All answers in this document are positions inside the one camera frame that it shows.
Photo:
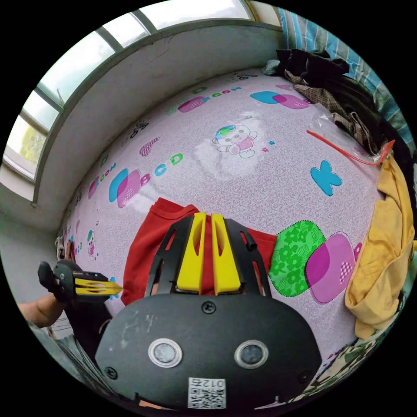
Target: clear plastic bag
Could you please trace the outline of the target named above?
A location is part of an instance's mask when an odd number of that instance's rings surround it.
[[[347,132],[338,128],[333,115],[321,104],[315,104],[316,113],[311,120],[307,133],[327,143],[348,158],[366,165],[380,165],[391,153],[395,140],[385,143],[378,154],[370,155]]]

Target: gray sleeve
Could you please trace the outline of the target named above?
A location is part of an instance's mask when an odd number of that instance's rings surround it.
[[[33,323],[29,321],[27,323],[46,351],[70,375],[94,391],[118,397],[106,383],[100,369],[91,361],[73,335],[55,340]]]

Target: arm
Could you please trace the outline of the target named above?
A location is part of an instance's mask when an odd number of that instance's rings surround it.
[[[31,303],[18,303],[23,317],[39,328],[52,326],[64,311],[65,304],[56,300],[53,294],[48,293]]]

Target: yellow cloth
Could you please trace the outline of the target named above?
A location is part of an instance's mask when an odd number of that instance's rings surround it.
[[[368,234],[346,288],[346,307],[357,317],[355,334],[368,339],[388,327],[412,258],[414,227],[405,178],[392,156],[384,160]]]

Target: screw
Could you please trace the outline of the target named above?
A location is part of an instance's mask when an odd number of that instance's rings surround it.
[[[112,368],[112,367],[108,366],[108,367],[105,369],[105,372],[106,372],[107,376],[108,376],[110,379],[117,379],[117,372],[116,372],[116,369],[114,369],[114,368]]]
[[[213,301],[206,301],[201,306],[201,309],[203,310],[203,313],[211,314],[216,311],[216,304],[214,304]]]
[[[298,381],[299,381],[301,384],[305,384],[305,383],[308,381],[308,379],[309,379],[310,375],[311,375],[311,372],[310,372],[310,371],[304,371],[303,373],[301,373],[301,374],[298,376]]]

